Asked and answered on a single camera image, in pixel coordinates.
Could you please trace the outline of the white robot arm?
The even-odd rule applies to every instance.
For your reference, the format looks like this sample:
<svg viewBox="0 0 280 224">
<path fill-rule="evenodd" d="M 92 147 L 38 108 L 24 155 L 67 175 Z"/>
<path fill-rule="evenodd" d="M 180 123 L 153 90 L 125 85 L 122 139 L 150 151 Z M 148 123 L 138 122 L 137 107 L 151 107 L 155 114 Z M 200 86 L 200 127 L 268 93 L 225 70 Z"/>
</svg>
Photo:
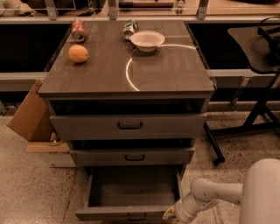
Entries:
<svg viewBox="0 0 280 224">
<path fill-rule="evenodd" d="M 199 212 L 221 200 L 241 207 L 239 224 L 280 224 L 280 160 L 265 158 L 255 162 L 243 184 L 196 178 L 190 192 L 170 206 L 163 219 L 191 224 Z"/>
</svg>

